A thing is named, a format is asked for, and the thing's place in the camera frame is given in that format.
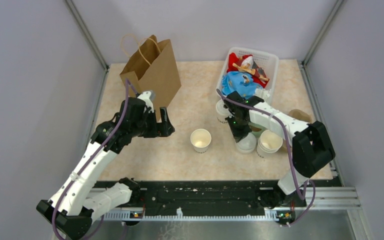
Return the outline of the white cup lid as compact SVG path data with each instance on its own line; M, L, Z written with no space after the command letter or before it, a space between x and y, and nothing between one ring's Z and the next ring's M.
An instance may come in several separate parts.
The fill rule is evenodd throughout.
M219 116L227 117L229 115L229 110L225 107L223 100L219 100L216 103L215 109Z

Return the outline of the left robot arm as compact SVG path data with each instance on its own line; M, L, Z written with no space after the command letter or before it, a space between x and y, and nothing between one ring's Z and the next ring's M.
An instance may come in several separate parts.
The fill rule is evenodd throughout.
M61 188L36 210L47 219L55 235L64 240L88 239L92 224L112 209L140 202L140 185L124 177L112 187L88 197L101 173L134 137L169 137L175 132L166 107L160 107L157 121L153 103L144 97L129 97L113 118L96 127L83 157Z

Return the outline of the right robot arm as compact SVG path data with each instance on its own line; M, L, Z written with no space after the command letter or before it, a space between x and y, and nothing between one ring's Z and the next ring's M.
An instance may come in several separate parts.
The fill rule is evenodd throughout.
M322 122L298 120L276 110L260 97L245 99L237 91L221 98L228 108L226 120L237 144L251 136L250 123L266 128L286 143L290 171L277 182L279 189L273 192L277 205L287 206L294 198L293 193L336 157Z

